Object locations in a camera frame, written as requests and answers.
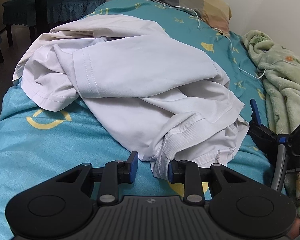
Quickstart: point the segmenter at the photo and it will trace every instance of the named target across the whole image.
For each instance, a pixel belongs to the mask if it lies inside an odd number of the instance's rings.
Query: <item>dark wooden floor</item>
[[[13,85],[12,76],[16,64],[21,59],[26,50],[30,47],[29,28],[24,26],[11,27],[13,46],[8,46],[7,33],[1,34],[2,43],[0,48],[3,54],[4,62],[0,63],[0,113],[3,96],[7,90]]]

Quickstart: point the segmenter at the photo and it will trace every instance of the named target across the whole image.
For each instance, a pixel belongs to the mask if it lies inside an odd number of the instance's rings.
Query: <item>black device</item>
[[[249,134],[276,167],[271,187],[219,163],[199,168],[172,160],[170,183],[184,184],[176,196],[123,196],[118,185],[133,183],[138,153],[93,168],[83,163],[13,197],[6,219],[14,240],[201,239],[288,240],[296,218],[292,200],[281,194],[286,172],[300,172],[300,125],[291,134],[276,135],[261,124],[251,100]],[[91,199],[100,182],[97,199]],[[205,200],[202,182],[212,200]]]

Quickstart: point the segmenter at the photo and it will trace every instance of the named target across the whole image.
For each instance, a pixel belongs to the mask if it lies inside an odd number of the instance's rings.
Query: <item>green fleece blanket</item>
[[[242,38],[258,71],[264,73],[269,128],[276,134],[291,133],[300,124],[300,58],[263,32],[253,30]],[[285,187],[300,216],[300,175],[286,176]]]

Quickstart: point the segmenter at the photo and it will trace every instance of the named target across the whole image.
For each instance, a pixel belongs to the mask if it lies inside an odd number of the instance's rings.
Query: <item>teal bed sheet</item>
[[[112,0],[87,17],[96,14],[125,14],[156,21],[170,37],[205,51],[227,72],[231,91],[246,104],[242,117],[251,120],[249,101],[255,98],[262,122],[267,124],[262,82],[238,69],[256,72],[235,33],[231,33],[232,53],[225,36],[213,29],[197,29],[195,17],[146,0]],[[208,26],[201,22],[201,27]],[[17,82],[3,99],[0,117],[0,240],[12,237],[4,209],[15,194],[80,163],[100,167],[128,156],[129,152],[109,135],[81,99],[60,112],[44,111]],[[272,179],[271,165],[250,136],[228,166],[264,184]],[[153,178],[149,163],[142,162],[134,185],[120,185],[119,190],[121,195],[176,195],[166,181]],[[210,198],[208,190],[205,195]]]

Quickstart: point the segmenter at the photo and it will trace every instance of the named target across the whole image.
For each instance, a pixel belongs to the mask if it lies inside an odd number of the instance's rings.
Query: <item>white shirt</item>
[[[226,165],[249,129],[225,71],[153,21],[97,15],[58,26],[22,57],[14,79],[21,76],[22,89],[43,109],[62,110],[81,96],[159,178],[167,178],[173,158]]]

